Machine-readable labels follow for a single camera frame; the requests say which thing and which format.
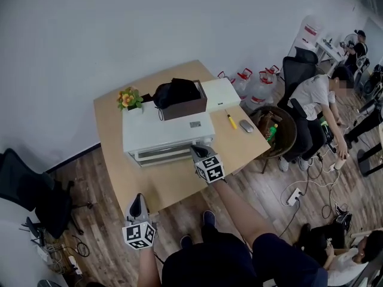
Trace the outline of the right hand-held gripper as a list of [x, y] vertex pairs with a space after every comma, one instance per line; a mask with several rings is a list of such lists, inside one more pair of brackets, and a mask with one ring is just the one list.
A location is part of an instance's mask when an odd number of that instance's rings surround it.
[[191, 145], [190, 153], [198, 176], [207, 184], [224, 179], [223, 162], [210, 146]]

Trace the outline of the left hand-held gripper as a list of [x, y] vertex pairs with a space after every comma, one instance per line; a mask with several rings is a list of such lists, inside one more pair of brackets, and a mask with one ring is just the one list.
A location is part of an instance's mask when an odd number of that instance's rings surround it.
[[149, 210], [146, 199], [142, 193], [138, 193], [130, 202], [125, 211], [127, 219], [135, 219], [136, 221], [126, 221], [122, 228], [123, 240], [130, 248], [140, 250], [151, 248], [154, 244], [156, 236], [156, 228], [149, 218]]

